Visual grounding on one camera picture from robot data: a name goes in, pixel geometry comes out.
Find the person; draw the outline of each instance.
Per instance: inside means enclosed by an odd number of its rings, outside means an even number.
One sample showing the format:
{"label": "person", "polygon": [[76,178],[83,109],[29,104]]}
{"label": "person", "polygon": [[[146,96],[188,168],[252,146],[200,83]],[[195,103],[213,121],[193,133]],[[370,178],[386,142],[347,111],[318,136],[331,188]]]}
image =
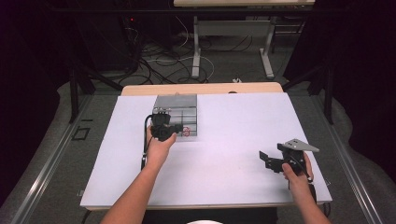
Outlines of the person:
{"label": "person", "polygon": [[[146,166],[108,210],[101,223],[142,223],[157,175],[163,167],[169,154],[169,149],[175,143],[177,136],[173,133],[170,138],[161,142],[152,138],[148,127],[147,138],[149,143]],[[313,179],[311,162],[306,154],[304,154],[304,158],[306,160],[306,170]],[[304,222],[307,224],[330,223],[329,219],[324,216],[316,205],[309,190],[306,176],[304,174],[296,175],[287,163],[284,163],[282,168],[285,178],[290,182],[293,200],[299,208]]]}

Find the hand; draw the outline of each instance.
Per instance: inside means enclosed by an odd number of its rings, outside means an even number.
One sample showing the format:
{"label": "hand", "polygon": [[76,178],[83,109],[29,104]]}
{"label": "hand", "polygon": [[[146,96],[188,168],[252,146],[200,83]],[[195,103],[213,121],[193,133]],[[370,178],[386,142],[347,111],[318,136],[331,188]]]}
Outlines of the hand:
{"label": "hand", "polygon": [[[312,173],[311,161],[309,160],[306,153],[304,153],[306,171],[312,180],[314,180],[314,174]],[[293,200],[296,202],[297,206],[302,206],[310,201],[315,202],[311,195],[311,191],[308,187],[308,180],[306,175],[301,172],[296,175],[291,169],[290,165],[287,163],[282,164],[283,175],[290,182],[290,191],[293,196]]]}
{"label": "hand", "polygon": [[161,169],[169,154],[170,147],[175,143],[177,135],[173,133],[168,139],[161,142],[151,135],[150,126],[147,128],[148,157],[146,167]]}

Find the person's left arm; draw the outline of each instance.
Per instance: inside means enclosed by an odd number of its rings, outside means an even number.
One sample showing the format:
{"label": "person's left arm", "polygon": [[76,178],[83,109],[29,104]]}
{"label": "person's left arm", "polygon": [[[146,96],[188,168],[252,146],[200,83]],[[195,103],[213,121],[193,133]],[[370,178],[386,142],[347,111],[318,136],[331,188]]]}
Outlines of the person's left arm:
{"label": "person's left arm", "polygon": [[149,140],[146,166],[110,208],[102,223],[142,223],[157,175],[175,141],[175,133],[164,142]]}

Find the white tabletop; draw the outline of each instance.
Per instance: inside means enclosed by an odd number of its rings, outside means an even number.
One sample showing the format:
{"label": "white tabletop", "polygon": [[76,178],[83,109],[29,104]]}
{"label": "white tabletop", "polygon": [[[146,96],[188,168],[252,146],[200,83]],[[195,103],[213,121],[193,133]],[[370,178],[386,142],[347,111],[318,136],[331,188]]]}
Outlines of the white tabletop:
{"label": "white tabletop", "polygon": [[175,7],[260,7],[314,5],[315,0],[175,0]]}
{"label": "white tabletop", "polygon": [[[109,208],[140,171],[144,119],[156,96],[120,96],[81,206]],[[266,169],[259,151],[281,158],[277,143],[306,142],[286,93],[198,95],[198,136],[177,139],[148,208],[280,206],[291,204],[288,182]],[[319,203],[332,197],[312,153]]]}

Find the table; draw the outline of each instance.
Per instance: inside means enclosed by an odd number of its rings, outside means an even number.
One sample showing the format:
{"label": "table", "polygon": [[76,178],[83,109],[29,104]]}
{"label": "table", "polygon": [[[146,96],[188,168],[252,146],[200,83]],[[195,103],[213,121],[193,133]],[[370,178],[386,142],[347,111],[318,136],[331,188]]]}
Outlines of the table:
{"label": "table", "polygon": [[[259,159],[260,150],[281,158],[276,143],[292,138],[306,141],[289,96],[277,83],[230,83],[126,87],[116,103],[81,206],[108,209],[126,190],[140,172],[144,119],[156,95],[177,92],[198,93],[198,136],[174,143],[148,209],[292,204],[283,175],[266,169]],[[307,154],[318,203],[330,202],[315,157]]]}
{"label": "table", "polygon": [[[315,0],[175,0],[175,7],[276,7],[314,5]],[[265,45],[260,49],[265,75],[274,79],[268,51],[276,26],[276,17],[269,21],[198,21],[194,16],[194,58],[192,77],[199,76],[201,49],[199,35],[255,35],[266,36]]]}

